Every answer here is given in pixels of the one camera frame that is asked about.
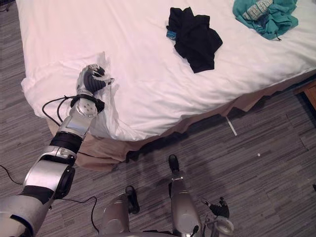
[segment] teal shirt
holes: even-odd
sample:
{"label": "teal shirt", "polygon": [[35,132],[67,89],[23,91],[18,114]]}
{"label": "teal shirt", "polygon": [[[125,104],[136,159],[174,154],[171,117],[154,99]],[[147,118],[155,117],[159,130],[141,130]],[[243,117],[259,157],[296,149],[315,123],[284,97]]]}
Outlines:
{"label": "teal shirt", "polygon": [[298,25],[291,13],[297,0],[235,0],[236,19],[268,40],[283,35]]}

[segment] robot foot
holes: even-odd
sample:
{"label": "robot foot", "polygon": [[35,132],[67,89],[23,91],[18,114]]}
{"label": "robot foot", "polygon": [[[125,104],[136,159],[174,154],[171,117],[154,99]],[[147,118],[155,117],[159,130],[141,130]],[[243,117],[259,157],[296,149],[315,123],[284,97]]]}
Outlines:
{"label": "robot foot", "polygon": [[128,197],[128,213],[137,214],[139,212],[139,204],[137,194],[133,186],[127,186],[125,193]]}
{"label": "robot foot", "polygon": [[172,173],[180,171],[179,162],[176,155],[170,155],[168,161],[169,161],[169,167]]}

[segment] bed skirt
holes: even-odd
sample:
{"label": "bed skirt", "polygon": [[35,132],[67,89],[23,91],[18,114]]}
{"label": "bed skirt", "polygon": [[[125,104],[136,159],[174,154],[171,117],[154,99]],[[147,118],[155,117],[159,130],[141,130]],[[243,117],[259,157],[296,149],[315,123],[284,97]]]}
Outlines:
{"label": "bed skirt", "polygon": [[[222,116],[226,116],[233,107],[241,109],[245,112],[249,111],[263,96],[269,96],[277,91],[282,91],[289,86],[299,83],[312,75],[316,74],[316,70],[302,74],[298,77],[283,81],[281,83],[266,87],[262,90],[252,92],[249,94],[244,94],[237,99],[215,109],[205,114],[193,116],[190,118],[186,118],[180,121],[176,126],[170,128],[161,136],[154,136],[142,141],[136,142],[125,142],[118,141],[110,138],[99,138],[94,137],[90,134],[87,135],[85,141],[83,142],[80,148],[80,154],[78,154],[76,164],[91,170],[99,170],[99,171],[110,171],[113,169],[115,164],[124,161],[126,158],[126,154],[129,151],[137,151],[143,145],[152,142],[158,138],[168,136],[173,132],[183,133],[188,127],[202,119],[208,118],[210,116],[220,114]],[[58,127],[52,121],[47,120],[48,127],[52,134],[55,134]]]}

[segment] floor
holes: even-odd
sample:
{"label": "floor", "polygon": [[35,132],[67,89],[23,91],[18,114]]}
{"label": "floor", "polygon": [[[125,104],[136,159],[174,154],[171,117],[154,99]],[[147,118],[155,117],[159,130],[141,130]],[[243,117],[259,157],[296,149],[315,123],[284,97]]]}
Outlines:
{"label": "floor", "polygon": [[[15,3],[9,12],[0,13],[0,23],[0,164],[21,182],[52,136],[21,91],[25,72]],[[131,230],[171,230],[167,157],[176,154],[202,220],[208,210],[199,199],[217,202],[224,196],[236,237],[316,236],[316,192],[312,188],[316,182],[316,120],[307,104],[290,89],[264,98],[248,113],[235,110],[229,118],[237,136],[225,118],[214,116],[193,124],[185,134],[147,145],[137,161],[121,163],[113,172],[78,167],[67,197],[97,196],[94,220],[100,226],[105,205],[132,184],[141,211],[130,217]],[[0,171],[0,197],[20,191]],[[96,236],[90,222],[92,204],[57,200],[38,236]]]}

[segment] white comforter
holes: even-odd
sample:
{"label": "white comforter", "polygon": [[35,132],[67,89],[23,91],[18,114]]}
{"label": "white comforter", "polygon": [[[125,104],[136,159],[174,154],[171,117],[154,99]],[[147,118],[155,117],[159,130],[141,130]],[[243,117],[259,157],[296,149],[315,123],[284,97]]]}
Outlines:
{"label": "white comforter", "polygon": [[[299,25],[281,36],[282,41],[269,41],[235,20],[233,2],[18,0],[25,97],[36,115],[44,117],[45,102],[75,94],[86,64],[106,64],[116,80],[111,95],[99,93],[107,106],[91,133],[136,141],[242,94],[316,69],[314,0],[297,2],[293,15]],[[209,15],[210,27],[223,40],[212,71],[194,74],[166,37],[170,7],[188,6],[194,15]],[[56,107],[47,107],[55,118]],[[62,117],[67,111],[63,106]]]}

